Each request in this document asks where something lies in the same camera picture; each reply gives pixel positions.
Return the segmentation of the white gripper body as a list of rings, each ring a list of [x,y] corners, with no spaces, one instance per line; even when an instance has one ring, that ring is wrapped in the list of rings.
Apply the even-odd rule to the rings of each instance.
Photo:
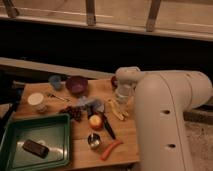
[[[115,90],[117,101],[126,103],[132,96],[133,86],[129,83],[119,82]]]

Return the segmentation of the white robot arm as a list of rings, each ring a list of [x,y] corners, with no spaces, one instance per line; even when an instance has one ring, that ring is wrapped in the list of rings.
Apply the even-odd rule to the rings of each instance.
[[[120,102],[134,100],[141,171],[194,171],[183,113],[205,104],[212,83],[199,71],[116,71]]]

